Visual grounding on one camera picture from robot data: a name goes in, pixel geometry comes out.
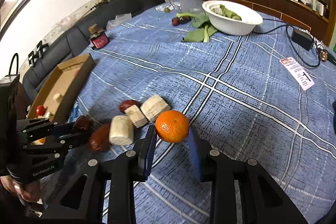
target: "cardboard box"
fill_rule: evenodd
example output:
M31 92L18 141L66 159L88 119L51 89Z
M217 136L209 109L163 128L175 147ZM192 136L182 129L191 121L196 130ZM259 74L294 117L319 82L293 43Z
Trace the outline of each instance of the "cardboard box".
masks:
M83 88L95 62L85 53L60 63L51 72L31 105L27 119L39 118L36 107L43 105L52 116L51 122L65 123L79 92ZM63 98L57 103L53 96L60 93Z

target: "black leather sofa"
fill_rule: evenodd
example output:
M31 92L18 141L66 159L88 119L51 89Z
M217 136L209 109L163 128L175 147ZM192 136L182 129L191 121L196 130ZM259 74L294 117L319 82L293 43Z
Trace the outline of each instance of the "black leather sofa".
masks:
M43 58L36 60L35 66L25 73L22 83L29 103L34 101L57 64L79 55L89 45L88 27L97 23L98 26L105 28L107 22L116 15L132 13L134 17L164 2L164 0L111 0L100 4L96 10L78 21L47 47Z

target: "white tofu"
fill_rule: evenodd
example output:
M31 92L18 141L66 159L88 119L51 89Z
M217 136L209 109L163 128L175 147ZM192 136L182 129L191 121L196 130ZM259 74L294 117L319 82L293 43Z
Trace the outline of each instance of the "white tofu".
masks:
M130 118L136 128L142 127L147 123L146 117L142 114L137 105L132 105L125 109L125 114Z
M128 116L119 115L112 119L109 142L114 145L130 145L134 140L133 124Z
M154 94L141 105L140 109L150 122L155 122L162 112L170 109L170 106L159 95Z

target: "green vegetable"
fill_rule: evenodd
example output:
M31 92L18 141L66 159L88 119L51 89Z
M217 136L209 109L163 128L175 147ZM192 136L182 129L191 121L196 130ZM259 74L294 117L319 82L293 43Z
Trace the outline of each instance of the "green vegetable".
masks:
M218 30L214 26L212 26L211 24L209 24L209 28L208 28L208 35L209 35L209 37L212 36L217 31Z
M218 30L211 25L208 14L190 14L179 13L177 17L189 16L193 19L192 26L198 28L194 31L188 32L186 37L182 39L183 42L210 42L212 36Z
M196 29L182 38L183 42L203 42L204 40L204 28Z
M210 42L210 37L208 35L208 28L209 28L209 24L205 25L203 42Z
M228 18L232 18L232 19L236 19L236 20L242 20L242 18L239 16L239 15L237 15L235 12L233 12L233 11L231 11L231 10L229 10L229 9L227 9L224 5L219 5L219 7L221 8L221 10L222 10L222 14L221 14L221 16L225 16L225 17L228 17Z
M209 15L205 14L190 14L190 13L178 13L176 14L177 17L189 16L193 19L191 25L195 28L199 28L203 26L205 22L209 21Z

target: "white bowl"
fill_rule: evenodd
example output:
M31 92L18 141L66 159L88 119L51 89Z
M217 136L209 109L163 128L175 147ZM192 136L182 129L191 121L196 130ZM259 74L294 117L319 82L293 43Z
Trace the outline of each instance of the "white bowl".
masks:
M241 21L214 13L212 9L220 9L220 4L239 15ZM263 23L263 18L256 11L235 2L208 0L203 3L202 7L209 14L211 24L221 32L230 35L247 35L255 26Z

